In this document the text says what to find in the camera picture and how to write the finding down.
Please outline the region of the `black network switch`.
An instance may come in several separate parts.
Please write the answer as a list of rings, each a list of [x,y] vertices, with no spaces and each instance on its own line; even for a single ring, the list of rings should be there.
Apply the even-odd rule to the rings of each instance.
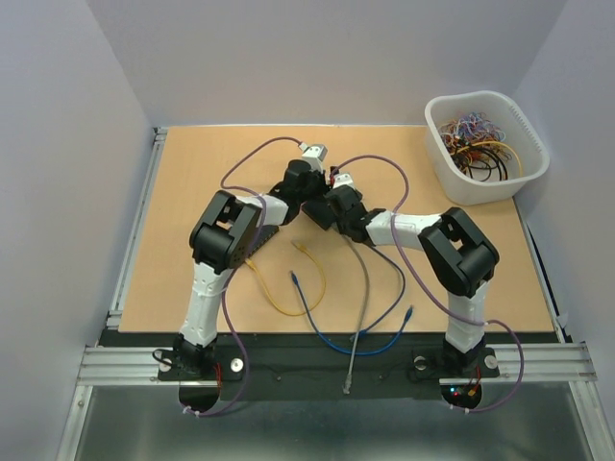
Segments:
[[[336,225],[336,217],[325,199],[304,202],[302,212],[324,231]]]
[[[276,225],[257,226],[254,235],[248,238],[248,249],[246,251],[245,260],[252,258],[279,231],[280,227]]]

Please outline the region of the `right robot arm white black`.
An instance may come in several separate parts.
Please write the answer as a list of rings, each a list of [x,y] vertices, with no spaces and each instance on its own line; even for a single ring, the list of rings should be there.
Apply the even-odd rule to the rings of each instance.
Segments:
[[[399,214],[384,208],[367,209],[362,195],[348,185],[325,194],[338,230],[354,242],[370,247],[394,246],[428,297],[448,316],[442,363],[463,375],[479,360],[484,342],[484,305],[500,255],[470,216],[459,207],[442,214]],[[426,256],[447,292],[436,299],[406,256],[417,250]]]

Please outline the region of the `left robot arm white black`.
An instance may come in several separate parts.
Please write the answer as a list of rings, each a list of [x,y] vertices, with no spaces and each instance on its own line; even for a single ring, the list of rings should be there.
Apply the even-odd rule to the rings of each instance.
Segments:
[[[261,229],[289,224],[304,202],[322,198],[330,189],[322,163],[305,158],[291,160],[283,179],[266,193],[221,182],[189,236],[193,282],[173,352],[175,363],[191,377],[205,377],[213,369],[222,298]]]

